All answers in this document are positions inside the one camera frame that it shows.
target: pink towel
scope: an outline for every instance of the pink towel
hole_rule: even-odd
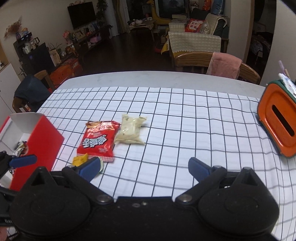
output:
[[[214,52],[207,70],[207,74],[237,79],[239,76],[239,67],[241,63],[242,60],[233,55]]]

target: blue gripper pad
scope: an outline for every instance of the blue gripper pad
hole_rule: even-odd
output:
[[[198,181],[204,180],[212,173],[212,168],[202,161],[192,157],[188,162],[189,173]]]
[[[76,170],[78,175],[90,182],[100,171],[101,161],[98,157],[93,157],[87,162],[83,163]]]
[[[9,166],[12,168],[17,167],[24,167],[28,165],[35,164],[37,162],[37,156],[35,155],[28,155],[28,156],[20,156],[20,157],[14,157],[9,162]]]

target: yellow wrapper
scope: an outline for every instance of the yellow wrapper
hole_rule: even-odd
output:
[[[83,163],[87,162],[89,155],[86,153],[83,156],[76,156],[73,158],[73,165],[79,167]]]

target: kettle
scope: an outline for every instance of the kettle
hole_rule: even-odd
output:
[[[40,43],[39,38],[34,38],[33,41],[34,41],[35,46],[36,46],[36,48],[37,48],[37,47],[39,46],[39,43]]]
[[[30,45],[27,45],[26,47],[23,48],[23,51],[25,54],[28,54],[31,52],[31,46]]]

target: red pillow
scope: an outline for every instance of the red pillow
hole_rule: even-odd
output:
[[[197,20],[194,18],[191,18],[185,28],[185,32],[190,33],[197,33],[203,24],[204,20]]]

